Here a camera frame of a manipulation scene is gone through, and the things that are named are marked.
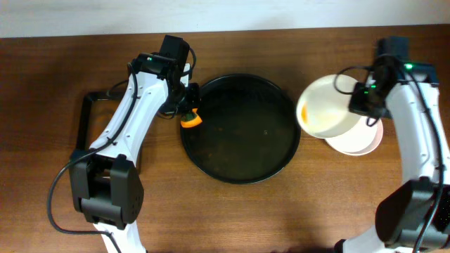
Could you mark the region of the green and orange sponge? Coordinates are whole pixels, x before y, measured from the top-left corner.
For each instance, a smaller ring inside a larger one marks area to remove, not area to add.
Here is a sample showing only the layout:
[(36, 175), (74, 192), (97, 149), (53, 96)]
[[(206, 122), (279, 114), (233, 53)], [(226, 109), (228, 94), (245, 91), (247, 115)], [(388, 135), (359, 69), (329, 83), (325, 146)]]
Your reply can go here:
[(197, 111), (198, 111), (197, 108), (193, 108), (192, 110), (188, 111), (187, 113), (181, 116), (180, 123), (182, 128), (185, 129), (193, 128), (203, 122), (203, 120), (197, 114)]

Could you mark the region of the white plate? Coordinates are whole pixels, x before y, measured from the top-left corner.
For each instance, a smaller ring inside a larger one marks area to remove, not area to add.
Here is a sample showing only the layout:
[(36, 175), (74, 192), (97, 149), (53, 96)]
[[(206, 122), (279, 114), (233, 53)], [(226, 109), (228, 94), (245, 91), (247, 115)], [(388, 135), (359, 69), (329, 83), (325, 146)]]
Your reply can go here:
[(347, 75), (330, 74), (312, 82), (301, 94), (296, 107), (300, 127), (316, 138), (332, 138), (349, 131), (361, 119), (349, 111), (351, 96), (336, 91), (353, 89), (356, 80)]

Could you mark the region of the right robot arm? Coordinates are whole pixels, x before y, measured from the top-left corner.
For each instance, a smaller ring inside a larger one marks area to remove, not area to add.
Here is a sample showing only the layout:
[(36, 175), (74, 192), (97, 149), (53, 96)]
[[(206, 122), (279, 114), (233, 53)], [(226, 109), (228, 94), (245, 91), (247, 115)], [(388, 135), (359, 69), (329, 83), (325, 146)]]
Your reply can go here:
[(365, 233), (338, 241), (334, 250), (431, 252), (449, 248), (449, 146), (439, 113), (435, 67), (409, 58), (406, 37), (378, 40), (368, 75), (355, 84), (348, 110), (371, 127), (392, 119), (403, 185), (377, 207)]

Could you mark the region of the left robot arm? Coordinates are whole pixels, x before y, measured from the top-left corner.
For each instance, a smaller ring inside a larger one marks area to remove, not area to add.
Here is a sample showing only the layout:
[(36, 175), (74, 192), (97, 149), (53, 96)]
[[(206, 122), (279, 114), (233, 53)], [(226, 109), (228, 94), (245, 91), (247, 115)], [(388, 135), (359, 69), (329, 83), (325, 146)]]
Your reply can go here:
[(145, 252), (137, 226), (144, 189), (138, 158), (153, 118), (181, 115), (181, 126), (201, 124), (199, 86), (190, 81), (193, 49), (165, 36), (157, 53), (128, 64), (127, 90), (102, 134), (88, 150), (72, 154), (68, 171), (76, 211), (94, 225), (108, 252)]

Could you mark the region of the round black tray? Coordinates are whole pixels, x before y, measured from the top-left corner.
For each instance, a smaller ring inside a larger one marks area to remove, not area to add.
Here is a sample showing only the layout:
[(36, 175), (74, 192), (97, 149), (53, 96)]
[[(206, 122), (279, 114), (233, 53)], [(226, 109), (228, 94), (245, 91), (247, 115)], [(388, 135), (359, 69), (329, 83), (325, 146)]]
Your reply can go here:
[(232, 184), (264, 181), (294, 157), (301, 128), (295, 105), (273, 82), (228, 74), (200, 88), (202, 123), (181, 128), (190, 160), (212, 178)]

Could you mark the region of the rectangular black sponge tray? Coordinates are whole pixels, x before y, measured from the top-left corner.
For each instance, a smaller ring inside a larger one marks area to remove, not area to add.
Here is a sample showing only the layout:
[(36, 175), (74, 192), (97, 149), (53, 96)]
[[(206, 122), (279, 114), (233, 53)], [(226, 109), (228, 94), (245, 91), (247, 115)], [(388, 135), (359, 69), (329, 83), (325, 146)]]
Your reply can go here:
[(76, 153), (88, 150), (90, 145), (101, 135), (112, 119), (122, 94), (113, 92), (107, 96), (105, 91), (88, 92), (82, 99), (82, 107), (77, 131), (77, 142), (70, 160)]

